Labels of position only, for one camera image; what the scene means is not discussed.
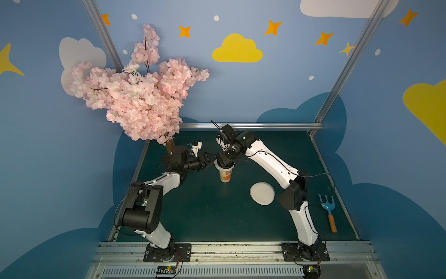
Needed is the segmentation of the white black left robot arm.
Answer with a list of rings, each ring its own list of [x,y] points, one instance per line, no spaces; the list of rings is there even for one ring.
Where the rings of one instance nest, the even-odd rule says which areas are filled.
[[[153,180],[130,185],[117,212],[116,226],[134,231],[154,248],[168,249],[173,237],[161,224],[163,197],[178,188],[189,172],[206,170],[215,160],[212,153],[193,151],[186,146],[175,147],[162,158],[165,172]]]

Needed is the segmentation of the printed paper milk tea cup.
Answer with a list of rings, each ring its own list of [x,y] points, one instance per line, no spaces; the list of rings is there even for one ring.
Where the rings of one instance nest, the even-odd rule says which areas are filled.
[[[232,170],[230,170],[228,172],[220,172],[219,171],[219,175],[220,175],[220,180],[223,183],[228,183],[231,180],[231,177],[232,177]]]

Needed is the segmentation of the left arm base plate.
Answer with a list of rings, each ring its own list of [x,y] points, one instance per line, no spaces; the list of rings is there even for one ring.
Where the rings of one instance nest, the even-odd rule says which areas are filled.
[[[192,244],[173,242],[167,248],[161,249],[148,244],[144,252],[144,262],[190,262]]]

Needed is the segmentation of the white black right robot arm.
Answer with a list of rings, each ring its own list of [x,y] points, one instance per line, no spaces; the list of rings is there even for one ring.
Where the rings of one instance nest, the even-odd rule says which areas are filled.
[[[289,211],[295,224],[301,255],[310,260],[321,257],[325,253],[325,244],[309,213],[305,177],[275,155],[250,131],[238,133],[227,124],[219,129],[216,141],[222,148],[216,155],[218,167],[231,167],[236,160],[245,157],[272,175],[283,188],[278,200]]]

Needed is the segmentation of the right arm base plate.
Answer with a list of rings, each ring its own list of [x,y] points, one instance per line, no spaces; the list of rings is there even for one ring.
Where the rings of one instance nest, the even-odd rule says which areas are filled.
[[[282,255],[286,262],[328,262],[330,257],[326,245],[322,242],[316,242],[308,246],[302,243],[287,242],[281,244]]]

